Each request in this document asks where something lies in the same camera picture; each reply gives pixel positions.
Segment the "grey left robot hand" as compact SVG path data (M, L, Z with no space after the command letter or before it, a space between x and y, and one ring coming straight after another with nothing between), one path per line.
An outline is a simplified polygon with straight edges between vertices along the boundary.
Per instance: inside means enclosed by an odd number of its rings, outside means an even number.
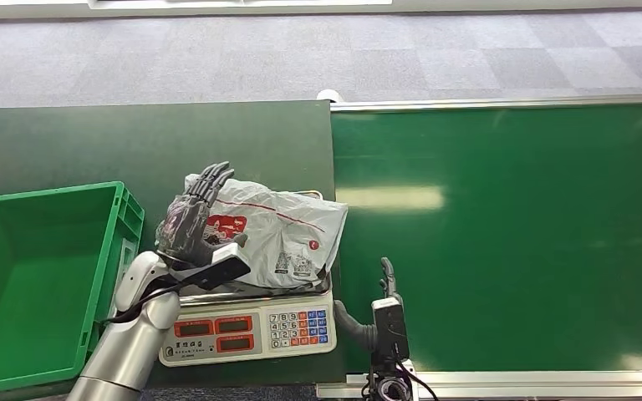
M244 246L247 235L209 242L205 229L215 200L235 174L228 161L208 165L168 205L155 234L156 252L175 270L202 267L212 262L215 251L229 243Z

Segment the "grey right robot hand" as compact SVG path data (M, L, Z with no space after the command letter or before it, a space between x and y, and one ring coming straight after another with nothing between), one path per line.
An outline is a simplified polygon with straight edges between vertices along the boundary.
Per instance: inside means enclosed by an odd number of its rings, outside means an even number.
M394 357L400 354L400 350L406 347L407 343L405 311L390 259L383 256L380 265L384 273L380 286L385 296L371 303L374 322L358 322L348 313L340 300L334 300L334 320L336 325L345 330L362 348L372 353Z

